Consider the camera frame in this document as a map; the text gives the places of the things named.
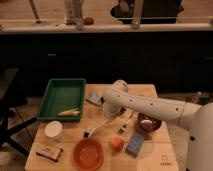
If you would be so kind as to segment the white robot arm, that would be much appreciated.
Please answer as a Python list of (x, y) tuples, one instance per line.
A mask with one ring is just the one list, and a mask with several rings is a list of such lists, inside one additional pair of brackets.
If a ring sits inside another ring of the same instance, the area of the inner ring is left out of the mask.
[(104, 113), (116, 117), (121, 108), (129, 108), (149, 117), (167, 121), (189, 132), (186, 171), (213, 171), (213, 103), (191, 102), (138, 96), (117, 80), (103, 92)]

